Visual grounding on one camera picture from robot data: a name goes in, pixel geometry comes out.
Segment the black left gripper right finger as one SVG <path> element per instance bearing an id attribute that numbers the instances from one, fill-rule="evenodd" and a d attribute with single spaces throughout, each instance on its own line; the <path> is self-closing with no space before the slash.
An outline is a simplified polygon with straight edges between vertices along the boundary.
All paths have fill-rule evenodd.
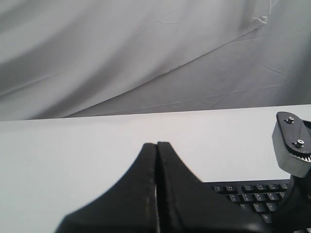
<path id="1" fill-rule="evenodd" d="M 159 142 L 156 148 L 156 196 L 162 233 L 271 232 L 262 217 L 198 179 L 170 143 Z"/>

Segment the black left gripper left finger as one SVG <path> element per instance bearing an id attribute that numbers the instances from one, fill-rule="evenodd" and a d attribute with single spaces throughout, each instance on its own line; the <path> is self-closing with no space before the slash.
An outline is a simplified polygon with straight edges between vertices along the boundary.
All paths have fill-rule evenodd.
<path id="1" fill-rule="evenodd" d="M 156 155 L 154 144 L 144 144 L 127 172 L 100 197 L 66 215 L 56 232 L 157 232 Z"/>

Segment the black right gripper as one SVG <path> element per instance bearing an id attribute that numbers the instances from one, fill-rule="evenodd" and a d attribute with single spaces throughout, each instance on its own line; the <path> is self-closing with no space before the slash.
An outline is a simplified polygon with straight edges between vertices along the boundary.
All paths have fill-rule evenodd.
<path id="1" fill-rule="evenodd" d="M 304 230 L 311 226 L 311 176 L 291 176 L 278 210 L 277 230 Z"/>

